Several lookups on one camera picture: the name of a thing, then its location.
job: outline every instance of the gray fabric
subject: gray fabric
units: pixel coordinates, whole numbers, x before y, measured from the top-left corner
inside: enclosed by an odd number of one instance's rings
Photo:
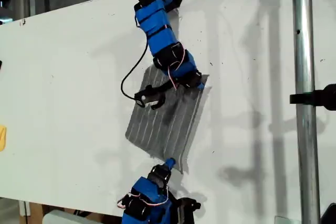
[[[143,90],[148,84],[159,86],[168,78],[156,67],[149,67],[141,84]],[[182,159],[193,129],[194,120],[203,90],[171,89],[166,92],[166,103],[153,111],[150,106],[134,106],[126,131],[126,138],[135,146],[163,161],[173,157],[175,168],[182,171]]]

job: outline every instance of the floor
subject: floor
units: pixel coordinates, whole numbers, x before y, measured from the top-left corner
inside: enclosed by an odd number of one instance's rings
[[[17,200],[0,198],[0,223],[19,224]]]

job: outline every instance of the yellow object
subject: yellow object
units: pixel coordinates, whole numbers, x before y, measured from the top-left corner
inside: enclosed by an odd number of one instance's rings
[[[2,152],[6,146],[6,131],[7,128],[0,125],[0,152]]]

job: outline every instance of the silver metal pole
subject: silver metal pole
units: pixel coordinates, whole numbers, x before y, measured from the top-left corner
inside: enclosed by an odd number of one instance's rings
[[[312,0],[293,0],[296,93],[315,89]],[[297,105],[302,224],[320,223],[316,109]]]

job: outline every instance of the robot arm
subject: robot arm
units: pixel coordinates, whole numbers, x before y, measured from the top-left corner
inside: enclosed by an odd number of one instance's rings
[[[118,202],[125,209],[122,224],[194,224],[193,212],[201,204],[194,199],[175,199],[167,184],[175,160],[153,167],[147,178],[141,177],[131,192]]]
[[[176,39],[167,13],[180,6],[182,0],[138,0],[134,6],[137,26],[146,34],[154,65],[170,79],[160,87],[147,86],[135,94],[141,107],[153,104],[157,109],[164,104],[164,92],[181,84],[186,88],[203,89],[202,74],[192,54]]]

